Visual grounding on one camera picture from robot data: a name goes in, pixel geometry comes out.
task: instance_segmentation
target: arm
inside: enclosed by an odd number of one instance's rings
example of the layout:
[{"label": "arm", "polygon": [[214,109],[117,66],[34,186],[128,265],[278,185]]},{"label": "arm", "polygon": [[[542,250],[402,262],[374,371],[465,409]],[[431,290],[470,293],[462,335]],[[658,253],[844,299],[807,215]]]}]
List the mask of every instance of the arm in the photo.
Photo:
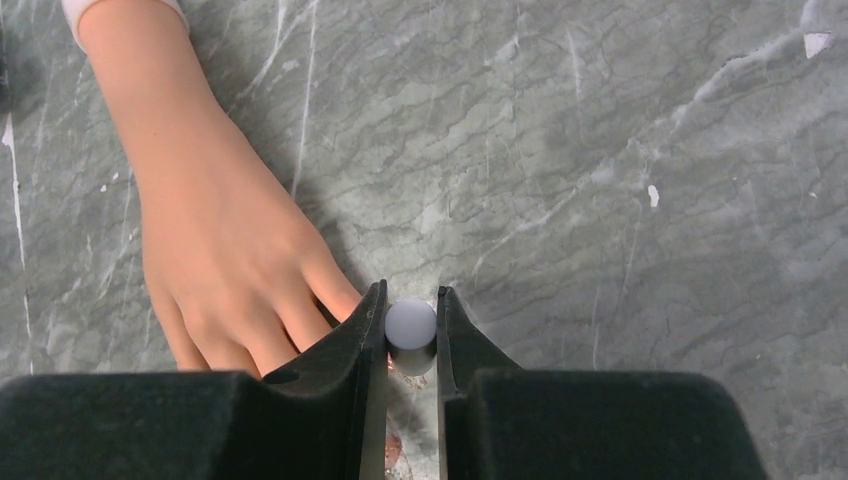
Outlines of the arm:
[{"label": "arm", "polygon": [[100,0],[78,27],[136,175],[145,280],[177,366],[264,375],[330,330],[315,298],[346,319],[358,293],[218,105],[178,11]]}]

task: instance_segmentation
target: forearm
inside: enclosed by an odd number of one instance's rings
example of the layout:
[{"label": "forearm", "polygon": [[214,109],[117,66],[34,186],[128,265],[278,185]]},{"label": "forearm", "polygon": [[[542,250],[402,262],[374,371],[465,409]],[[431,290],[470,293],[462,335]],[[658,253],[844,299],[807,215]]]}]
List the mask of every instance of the forearm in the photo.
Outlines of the forearm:
[{"label": "forearm", "polygon": [[230,132],[179,15],[152,0],[101,0],[79,35],[127,156],[140,175],[159,175],[165,151],[191,132]]}]

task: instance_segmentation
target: white ball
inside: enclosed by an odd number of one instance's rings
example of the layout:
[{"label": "white ball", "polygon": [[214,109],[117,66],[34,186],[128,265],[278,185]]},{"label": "white ball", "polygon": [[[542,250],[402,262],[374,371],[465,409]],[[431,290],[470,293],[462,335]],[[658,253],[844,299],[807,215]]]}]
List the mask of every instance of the white ball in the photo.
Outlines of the white ball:
[{"label": "white ball", "polygon": [[424,300],[400,300],[386,313],[386,338],[403,350],[427,346],[436,338],[436,312]]}]

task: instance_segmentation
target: gray marble surface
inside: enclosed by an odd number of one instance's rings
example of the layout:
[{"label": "gray marble surface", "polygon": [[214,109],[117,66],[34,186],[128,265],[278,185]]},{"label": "gray marble surface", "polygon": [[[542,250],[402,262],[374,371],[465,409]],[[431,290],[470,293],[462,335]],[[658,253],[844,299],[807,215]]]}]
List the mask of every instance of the gray marble surface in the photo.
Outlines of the gray marble surface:
[{"label": "gray marble surface", "polygon": [[[183,5],[359,287],[455,285],[526,367],[704,373],[774,478],[848,478],[848,0]],[[2,20],[0,378],[173,368],[59,2]],[[393,379],[391,478],[437,478],[433,380]]]}]

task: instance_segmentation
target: human hand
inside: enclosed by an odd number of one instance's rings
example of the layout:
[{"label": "human hand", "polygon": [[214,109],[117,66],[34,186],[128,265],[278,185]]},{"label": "human hand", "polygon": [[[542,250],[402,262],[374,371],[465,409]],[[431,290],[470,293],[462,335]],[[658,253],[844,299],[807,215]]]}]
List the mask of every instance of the human hand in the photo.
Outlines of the human hand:
[{"label": "human hand", "polygon": [[352,313],[361,297],[228,119],[155,144],[169,167],[137,172],[144,274],[180,369],[265,375],[330,331],[316,298],[339,321]]}]

